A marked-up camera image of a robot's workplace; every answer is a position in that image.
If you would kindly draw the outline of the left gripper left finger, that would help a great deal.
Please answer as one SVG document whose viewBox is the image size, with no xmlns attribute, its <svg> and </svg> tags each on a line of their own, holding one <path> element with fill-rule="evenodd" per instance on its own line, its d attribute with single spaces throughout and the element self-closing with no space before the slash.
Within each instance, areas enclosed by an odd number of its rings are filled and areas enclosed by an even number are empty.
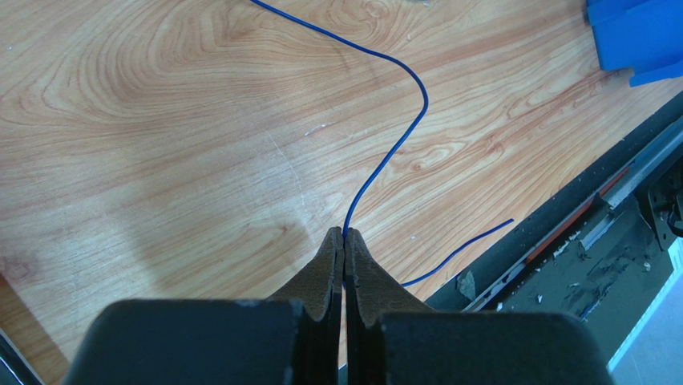
<svg viewBox="0 0 683 385">
<path fill-rule="evenodd" d="M 67 384 L 337 381 L 343 237 L 265 299 L 132 299 L 89 327 Z"/>
</svg>

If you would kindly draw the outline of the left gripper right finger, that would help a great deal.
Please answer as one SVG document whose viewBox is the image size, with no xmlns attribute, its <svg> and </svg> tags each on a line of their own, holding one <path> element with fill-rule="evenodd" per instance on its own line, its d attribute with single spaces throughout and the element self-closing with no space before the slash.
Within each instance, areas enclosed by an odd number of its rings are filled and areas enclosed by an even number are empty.
<svg viewBox="0 0 683 385">
<path fill-rule="evenodd" d="M 610 384 L 587 328 L 553 313 L 441 312 L 345 237 L 352 384 Z"/>
</svg>

